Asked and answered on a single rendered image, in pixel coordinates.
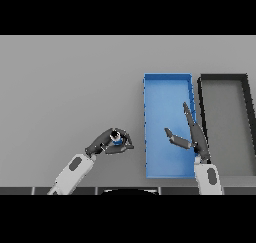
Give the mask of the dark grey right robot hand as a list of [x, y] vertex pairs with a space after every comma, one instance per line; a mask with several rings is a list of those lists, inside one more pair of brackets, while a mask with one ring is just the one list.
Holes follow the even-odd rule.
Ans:
[[207, 145], [206, 137], [202, 128], [194, 121], [190, 109], [186, 103], [183, 103], [184, 114], [190, 129], [191, 139], [187, 140], [180, 136], [174, 135], [169, 128], [165, 128], [166, 136], [169, 142], [186, 150], [193, 148], [200, 161], [204, 164], [211, 163], [211, 155]]

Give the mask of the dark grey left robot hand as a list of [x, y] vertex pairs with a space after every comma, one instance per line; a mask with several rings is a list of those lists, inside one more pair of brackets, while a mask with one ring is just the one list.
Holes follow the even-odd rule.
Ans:
[[[118, 131], [121, 134], [123, 143], [121, 145], [114, 145], [110, 134], [113, 130]], [[131, 140], [130, 135], [122, 129], [119, 128], [110, 128], [106, 131], [104, 131], [101, 135], [99, 135], [91, 145], [85, 148], [85, 153], [92, 157], [93, 155], [100, 154], [102, 151], [104, 151], [107, 155], [112, 154], [120, 154], [125, 152], [128, 149], [133, 149], [133, 143]]]

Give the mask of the blue pipe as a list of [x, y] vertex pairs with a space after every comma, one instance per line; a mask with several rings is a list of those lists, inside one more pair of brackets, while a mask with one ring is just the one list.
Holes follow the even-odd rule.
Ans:
[[111, 138], [114, 145], [121, 145], [123, 143], [121, 134], [116, 130], [113, 130], [111, 132], [110, 138]]

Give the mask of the dark grey bin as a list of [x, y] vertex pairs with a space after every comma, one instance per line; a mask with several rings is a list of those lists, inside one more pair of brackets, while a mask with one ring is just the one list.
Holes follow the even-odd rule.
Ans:
[[256, 176], [256, 117], [248, 75], [201, 74], [202, 127], [221, 176]]

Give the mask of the blue bin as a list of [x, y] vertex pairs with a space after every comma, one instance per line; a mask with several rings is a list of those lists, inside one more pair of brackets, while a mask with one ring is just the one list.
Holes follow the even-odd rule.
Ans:
[[196, 119], [192, 75], [145, 73], [143, 84], [146, 177], [194, 178], [194, 150], [171, 144], [164, 131], [168, 128], [174, 135], [191, 140], [183, 103]]

